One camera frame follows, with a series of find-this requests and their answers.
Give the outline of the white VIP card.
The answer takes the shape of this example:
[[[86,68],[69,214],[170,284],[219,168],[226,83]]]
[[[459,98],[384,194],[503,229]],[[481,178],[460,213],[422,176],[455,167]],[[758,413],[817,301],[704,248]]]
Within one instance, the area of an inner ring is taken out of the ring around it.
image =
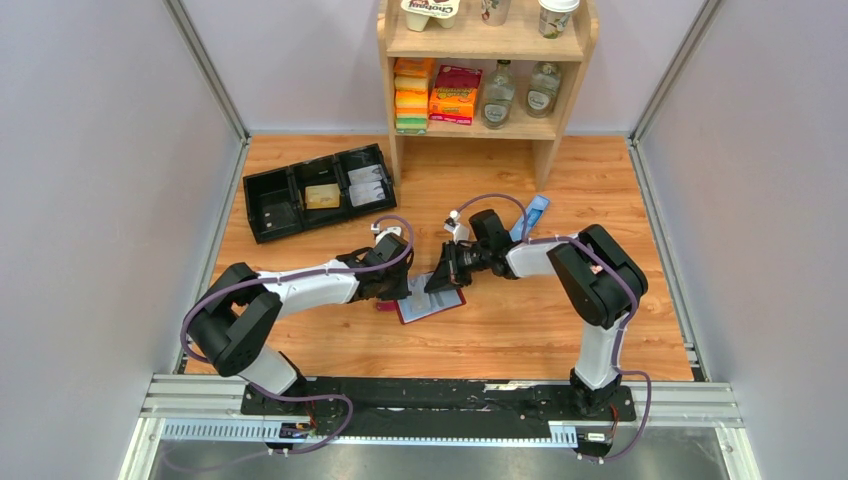
[[[382,166],[367,165],[347,172],[351,185],[380,182],[384,179]]]

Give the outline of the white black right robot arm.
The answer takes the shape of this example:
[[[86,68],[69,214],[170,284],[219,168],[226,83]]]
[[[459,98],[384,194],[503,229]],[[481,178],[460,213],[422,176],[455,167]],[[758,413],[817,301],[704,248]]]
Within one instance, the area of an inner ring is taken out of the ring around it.
[[[452,214],[445,227],[453,238],[443,244],[425,292],[459,290],[480,271],[508,280],[556,276],[584,322],[569,377],[570,403],[579,416],[598,417],[621,384],[623,330],[648,290],[641,268],[599,224],[574,236],[515,240],[498,214],[487,209],[472,215],[468,225]]]

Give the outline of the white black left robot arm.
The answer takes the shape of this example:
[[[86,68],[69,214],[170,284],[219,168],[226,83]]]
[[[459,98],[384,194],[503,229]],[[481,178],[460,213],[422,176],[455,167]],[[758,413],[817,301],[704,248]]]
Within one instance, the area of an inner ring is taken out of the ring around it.
[[[326,305],[404,298],[413,257],[411,244],[389,232],[313,267],[265,272],[233,264],[186,315],[182,334],[220,376],[252,383],[279,413],[293,414],[306,389],[294,364],[267,344],[275,323]]]

